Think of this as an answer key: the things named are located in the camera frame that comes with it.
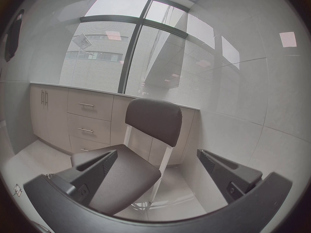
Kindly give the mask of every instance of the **gray window frame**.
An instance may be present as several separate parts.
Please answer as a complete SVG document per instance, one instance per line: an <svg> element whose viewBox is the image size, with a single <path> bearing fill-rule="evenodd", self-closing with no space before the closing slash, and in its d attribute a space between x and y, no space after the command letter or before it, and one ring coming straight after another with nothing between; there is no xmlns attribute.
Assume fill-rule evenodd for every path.
<svg viewBox="0 0 311 233"><path fill-rule="evenodd" d="M126 90L126 84L128 79L128 74L130 72L131 62L133 59L135 47L137 44L137 40L139 37L139 34L141 32L142 26L147 25L153 28L161 29L163 31L173 33L175 35L178 35L182 38L186 38L188 34L180 29L174 28L172 26L148 20L146 19L146 15L149 11L149 8L151 6L152 1L157 1L161 3L165 3L167 5L176 7L180 10L183 10L185 12L189 12L189 8L182 6L178 3L169 1L169 0L147 0L140 17L131 17L131 16L121 16L121 15L96 15L96 16L87 16L87 17L81 17L80 22L91 22L91 21L118 21L118 22L128 22L128 23L135 23L136 26L134 28L133 34L131 36L126 55L124 58L124 63L121 71L120 81L119 81L119 87L118 87L118 93L125 93Z"/></svg>

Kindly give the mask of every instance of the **cabinet handle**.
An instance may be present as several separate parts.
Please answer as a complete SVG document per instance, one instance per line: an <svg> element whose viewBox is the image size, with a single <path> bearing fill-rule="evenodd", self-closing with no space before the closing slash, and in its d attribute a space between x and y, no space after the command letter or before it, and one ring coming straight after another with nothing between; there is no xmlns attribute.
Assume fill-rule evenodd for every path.
<svg viewBox="0 0 311 233"><path fill-rule="evenodd" d="M79 130L87 131L87 132L93 132L93 130L85 130L83 128L78 128Z"/></svg>
<svg viewBox="0 0 311 233"><path fill-rule="evenodd" d="M43 92L43 90L41 90L41 104L44 103L43 99L44 99L44 92Z"/></svg>
<svg viewBox="0 0 311 233"><path fill-rule="evenodd" d="M87 105L87 106L94 106L93 104L87 104L87 103L78 103L78 104Z"/></svg>
<svg viewBox="0 0 311 233"><path fill-rule="evenodd" d="M48 93L45 91L45 105L48 103Z"/></svg>

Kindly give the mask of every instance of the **glossy floor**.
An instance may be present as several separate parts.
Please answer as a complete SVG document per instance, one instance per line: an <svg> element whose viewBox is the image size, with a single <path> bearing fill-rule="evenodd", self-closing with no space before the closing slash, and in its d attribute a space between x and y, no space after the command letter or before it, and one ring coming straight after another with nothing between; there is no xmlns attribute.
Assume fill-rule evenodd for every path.
<svg viewBox="0 0 311 233"><path fill-rule="evenodd" d="M14 186L22 185L39 174L56 173L71 167L70 155L37 140L1 167L6 184L14 194ZM115 216L143 221L172 221L205 214L177 167L165 170L152 205L148 202L151 190ZM14 196L30 220L48 227L32 206L25 192Z"/></svg>

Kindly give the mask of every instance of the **chair seat cushion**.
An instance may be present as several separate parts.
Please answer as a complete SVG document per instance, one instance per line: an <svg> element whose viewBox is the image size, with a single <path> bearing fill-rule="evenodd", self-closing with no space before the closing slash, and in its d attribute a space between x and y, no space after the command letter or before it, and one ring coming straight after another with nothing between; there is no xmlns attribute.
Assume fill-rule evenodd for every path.
<svg viewBox="0 0 311 233"><path fill-rule="evenodd" d="M135 202L161 177L159 169L120 144L71 156L72 166L91 160L110 150L118 158L92 198L89 207L114 215Z"/></svg>

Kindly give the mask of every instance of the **brown chair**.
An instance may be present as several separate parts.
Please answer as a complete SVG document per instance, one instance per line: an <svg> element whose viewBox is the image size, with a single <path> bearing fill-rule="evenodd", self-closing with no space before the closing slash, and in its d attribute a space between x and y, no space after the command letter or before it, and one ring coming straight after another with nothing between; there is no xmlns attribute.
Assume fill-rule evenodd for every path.
<svg viewBox="0 0 311 233"><path fill-rule="evenodd" d="M154 185L149 200L152 203L173 147L176 146L181 122L182 114L177 105L161 100L137 98L127 107L124 144L72 155L72 166L77 166L107 151L118 152L117 160L92 198L89 207L114 215L135 202ZM160 169L127 147L132 127L167 144Z"/></svg>

